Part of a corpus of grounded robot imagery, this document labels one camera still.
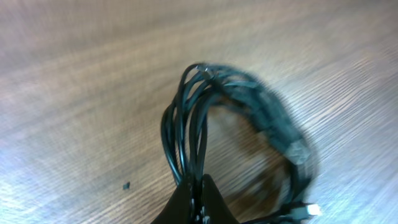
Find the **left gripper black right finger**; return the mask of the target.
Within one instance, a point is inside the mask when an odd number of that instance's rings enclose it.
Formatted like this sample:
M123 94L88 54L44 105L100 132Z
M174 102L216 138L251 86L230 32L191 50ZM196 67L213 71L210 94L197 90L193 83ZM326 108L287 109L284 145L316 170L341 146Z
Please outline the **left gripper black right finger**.
M202 223L239 224L209 174L205 174L201 180L201 203Z

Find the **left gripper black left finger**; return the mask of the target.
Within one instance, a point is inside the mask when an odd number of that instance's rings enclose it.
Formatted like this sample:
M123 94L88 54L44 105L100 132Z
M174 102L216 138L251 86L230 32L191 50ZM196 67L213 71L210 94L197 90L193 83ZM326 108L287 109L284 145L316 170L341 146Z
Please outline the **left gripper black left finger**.
M166 206L151 224L190 224L194 221L194 178L186 175L178 184Z

